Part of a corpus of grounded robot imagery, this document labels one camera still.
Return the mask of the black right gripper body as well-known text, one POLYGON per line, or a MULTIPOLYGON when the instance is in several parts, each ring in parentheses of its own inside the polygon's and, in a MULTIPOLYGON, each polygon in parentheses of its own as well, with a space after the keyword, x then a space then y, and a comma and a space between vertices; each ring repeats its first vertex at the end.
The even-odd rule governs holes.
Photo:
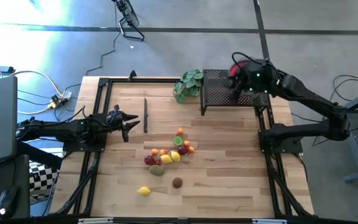
POLYGON ((278 70, 268 60, 234 61, 228 70, 228 96, 231 100, 257 98, 269 93, 280 83, 278 70))

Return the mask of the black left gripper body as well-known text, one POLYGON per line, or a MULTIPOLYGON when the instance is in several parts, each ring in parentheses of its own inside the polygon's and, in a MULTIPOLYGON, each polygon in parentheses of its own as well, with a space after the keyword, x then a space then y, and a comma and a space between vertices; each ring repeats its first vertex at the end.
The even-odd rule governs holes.
POLYGON ((107 121, 107 129, 109 132, 121 131, 124 142, 129 141, 129 127, 126 125, 128 115, 120 110, 119 105, 115 105, 113 111, 110 111, 110 119, 107 121))

